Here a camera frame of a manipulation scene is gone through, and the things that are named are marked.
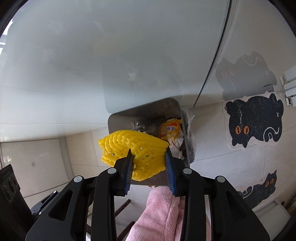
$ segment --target cat sticker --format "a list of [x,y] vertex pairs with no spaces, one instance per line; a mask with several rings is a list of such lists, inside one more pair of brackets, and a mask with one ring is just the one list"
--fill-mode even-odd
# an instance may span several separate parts
[[276,172],[277,170],[272,170],[262,181],[252,183],[246,187],[236,188],[250,208],[253,209],[274,193],[276,190]]
[[235,64],[223,58],[216,68],[216,78],[225,101],[274,92],[277,85],[274,73],[256,51],[239,57]]
[[228,146],[231,149],[238,145],[246,148],[250,145],[279,141],[282,134],[282,116],[284,105],[277,100],[274,93],[265,96],[253,96],[247,101],[236,99],[228,101],[224,107]]

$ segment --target tile floor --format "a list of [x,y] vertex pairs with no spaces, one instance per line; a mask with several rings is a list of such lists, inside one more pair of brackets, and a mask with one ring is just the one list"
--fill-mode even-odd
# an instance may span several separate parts
[[125,229],[124,225],[121,224],[116,224],[116,232],[117,232],[117,236]]
[[[260,181],[269,170],[278,168],[275,192],[254,211],[263,208],[275,198],[287,205],[296,194],[296,108],[287,106],[284,98],[283,103],[283,133],[280,140],[275,145],[257,144],[237,151],[229,149],[227,145],[222,103],[193,108],[195,118],[192,128],[197,149],[191,168],[210,178],[223,175],[234,187]],[[105,125],[93,126],[89,132],[66,137],[74,176],[95,176],[108,168],[100,160],[102,151],[97,144],[98,139],[108,134],[108,127]],[[116,217],[116,223],[126,226],[131,221],[136,221],[145,209],[149,191],[148,186],[131,185],[126,197],[116,197],[115,209],[128,198],[132,200]]]
[[44,191],[69,182],[59,139],[6,142],[1,149],[4,165],[12,165],[25,199],[42,199],[48,195]]
[[27,205],[29,206],[29,208],[31,209],[36,203],[40,202],[43,198],[47,197],[49,194],[51,194],[54,191],[58,191],[60,192],[61,190],[64,189],[64,187],[67,185],[68,183],[65,183],[63,185],[60,185],[58,187],[49,189],[47,191],[41,192],[41,193],[37,193],[28,197],[25,197],[25,201],[27,203]]

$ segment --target yellow sponge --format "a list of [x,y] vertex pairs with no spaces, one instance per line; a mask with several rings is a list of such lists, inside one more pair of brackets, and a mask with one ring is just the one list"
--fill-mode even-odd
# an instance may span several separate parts
[[164,153],[168,142],[146,133],[116,131],[98,140],[103,150],[102,161],[114,167],[117,159],[127,156],[128,150],[135,156],[132,179],[143,181],[165,170]]

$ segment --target wooden chair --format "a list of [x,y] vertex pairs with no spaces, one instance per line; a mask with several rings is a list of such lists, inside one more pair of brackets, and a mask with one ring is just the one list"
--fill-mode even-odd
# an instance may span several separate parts
[[[122,204],[122,206],[115,211],[115,217],[118,214],[120,214],[127,207],[127,205],[130,204],[130,202],[131,202],[131,200],[128,199],[124,204]],[[122,241],[124,239],[124,237],[128,234],[128,232],[131,230],[131,227],[134,224],[135,224],[135,222],[132,221],[129,225],[127,225],[127,227],[117,236],[117,241]],[[91,226],[89,226],[88,224],[86,225],[86,232],[91,234]]]

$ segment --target plastic bag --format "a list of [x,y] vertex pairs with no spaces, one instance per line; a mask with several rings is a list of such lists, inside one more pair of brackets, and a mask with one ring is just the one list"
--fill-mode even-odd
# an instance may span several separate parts
[[159,133],[159,128],[160,128],[159,123],[155,123],[150,120],[141,119],[132,123],[133,131],[143,132],[155,137],[157,137]]
[[182,119],[185,124],[185,129],[186,131],[186,138],[187,138],[187,143],[188,143],[188,148],[187,150],[187,158],[190,163],[194,161],[195,158],[195,150],[196,150],[196,143],[194,141],[194,133],[191,128],[191,122],[194,118],[194,114],[192,113],[191,110],[189,110],[186,107],[181,108],[181,113],[182,113]]

